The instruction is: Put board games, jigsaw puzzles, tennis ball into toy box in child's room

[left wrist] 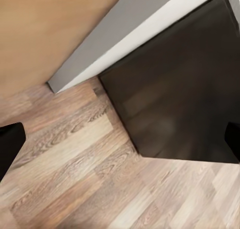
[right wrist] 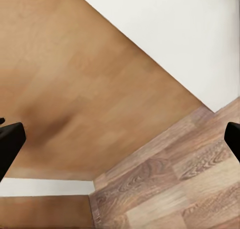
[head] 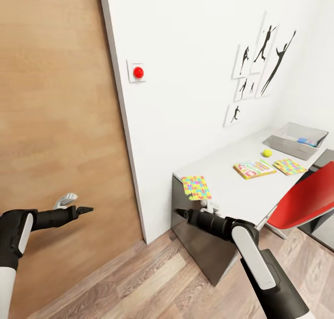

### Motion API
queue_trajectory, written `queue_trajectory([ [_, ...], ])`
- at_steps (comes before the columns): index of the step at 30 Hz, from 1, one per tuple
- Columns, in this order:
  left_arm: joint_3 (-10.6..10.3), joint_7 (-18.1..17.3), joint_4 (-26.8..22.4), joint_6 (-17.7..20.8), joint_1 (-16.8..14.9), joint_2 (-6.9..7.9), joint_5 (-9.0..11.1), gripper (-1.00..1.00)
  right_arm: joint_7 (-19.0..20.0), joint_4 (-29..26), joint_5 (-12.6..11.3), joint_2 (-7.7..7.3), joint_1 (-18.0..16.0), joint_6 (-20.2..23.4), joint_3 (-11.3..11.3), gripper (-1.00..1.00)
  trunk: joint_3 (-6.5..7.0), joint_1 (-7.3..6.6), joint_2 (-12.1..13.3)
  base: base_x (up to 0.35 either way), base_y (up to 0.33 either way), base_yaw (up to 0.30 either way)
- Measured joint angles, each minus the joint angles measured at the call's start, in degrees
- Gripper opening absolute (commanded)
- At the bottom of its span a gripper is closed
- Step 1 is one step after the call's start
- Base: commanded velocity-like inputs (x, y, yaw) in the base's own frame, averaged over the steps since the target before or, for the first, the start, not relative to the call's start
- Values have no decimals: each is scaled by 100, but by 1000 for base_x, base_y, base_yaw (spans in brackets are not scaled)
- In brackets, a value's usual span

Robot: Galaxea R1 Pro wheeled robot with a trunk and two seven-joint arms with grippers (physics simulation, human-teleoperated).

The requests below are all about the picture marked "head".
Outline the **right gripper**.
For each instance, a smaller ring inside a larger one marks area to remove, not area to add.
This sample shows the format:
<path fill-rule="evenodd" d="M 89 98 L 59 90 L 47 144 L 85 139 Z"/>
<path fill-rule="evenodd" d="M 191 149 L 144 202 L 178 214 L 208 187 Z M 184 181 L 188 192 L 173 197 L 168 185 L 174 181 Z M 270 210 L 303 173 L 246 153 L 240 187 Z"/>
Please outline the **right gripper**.
<path fill-rule="evenodd" d="M 196 226 L 199 229 L 202 229 L 203 231 L 213 235 L 212 222 L 217 217 L 217 215 L 199 211 L 194 208 L 188 210 L 175 209 L 175 212 L 182 217 L 187 218 L 190 225 Z"/>

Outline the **board game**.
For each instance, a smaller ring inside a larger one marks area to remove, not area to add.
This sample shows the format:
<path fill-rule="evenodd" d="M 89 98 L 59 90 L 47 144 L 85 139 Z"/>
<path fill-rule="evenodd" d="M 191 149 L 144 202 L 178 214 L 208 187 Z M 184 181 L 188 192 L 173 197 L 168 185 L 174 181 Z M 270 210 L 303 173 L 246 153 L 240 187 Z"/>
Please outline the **board game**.
<path fill-rule="evenodd" d="M 317 142 L 312 141 L 312 140 L 308 140 L 308 139 L 305 139 L 305 138 L 302 138 L 302 137 L 297 142 L 302 143 L 302 144 L 306 144 L 306 145 L 312 146 L 312 147 L 316 147 L 316 145 L 317 145 Z"/>
<path fill-rule="evenodd" d="M 262 159 L 235 164 L 233 167 L 246 180 L 269 174 L 274 174 L 277 172 L 275 168 L 270 166 Z"/>

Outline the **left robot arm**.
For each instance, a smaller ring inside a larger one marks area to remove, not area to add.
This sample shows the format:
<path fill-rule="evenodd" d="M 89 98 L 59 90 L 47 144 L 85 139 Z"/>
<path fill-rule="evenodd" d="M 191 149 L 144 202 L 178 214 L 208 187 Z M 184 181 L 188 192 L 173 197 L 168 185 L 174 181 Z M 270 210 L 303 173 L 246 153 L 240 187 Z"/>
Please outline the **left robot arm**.
<path fill-rule="evenodd" d="M 14 209 L 0 216 L 0 319 L 7 319 L 18 259 L 23 257 L 30 232 L 44 228 L 58 228 L 93 211 L 93 208 L 66 205 L 77 195 L 66 194 L 56 201 L 53 210 Z"/>

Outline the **tennis ball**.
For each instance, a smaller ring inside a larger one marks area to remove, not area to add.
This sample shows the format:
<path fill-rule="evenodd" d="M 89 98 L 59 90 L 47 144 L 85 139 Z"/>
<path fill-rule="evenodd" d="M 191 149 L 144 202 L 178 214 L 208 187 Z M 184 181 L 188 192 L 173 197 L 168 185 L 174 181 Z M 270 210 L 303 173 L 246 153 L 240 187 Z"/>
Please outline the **tennis ball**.
<path fill-rule="evenodd" d="M 270 157 L 273 154 L 273 152 L 269 149 L 263 151 L 263 155 L 265 157 Z"/>

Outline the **jigsaw puzzle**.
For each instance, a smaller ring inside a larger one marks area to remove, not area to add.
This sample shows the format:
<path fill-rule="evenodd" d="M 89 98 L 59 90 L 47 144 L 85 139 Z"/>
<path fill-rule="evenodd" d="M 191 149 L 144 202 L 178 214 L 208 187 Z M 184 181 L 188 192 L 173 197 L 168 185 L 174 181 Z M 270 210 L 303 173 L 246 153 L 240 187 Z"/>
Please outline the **jigsaw puzzle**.
<path fill-rule="evenodd" d="M 185 194 L 192 194 L 189 198 L 190 200 L 212 200 L 212 196 L 203 176 L 182 177 L 182 182 Z"/>
<path fill-rule="evenodd" d="M 278 169 L 280 169 L 282 172 L 284 172 L 288 176 L 308 171 L 306 168 L 302 167 L 301 165 L 297 164 L 291 159 L 285 159 L 285 160 L 277 161 L 275 163 L 276 164 L 273 164 L 273 165 L 276 166 Z"/>

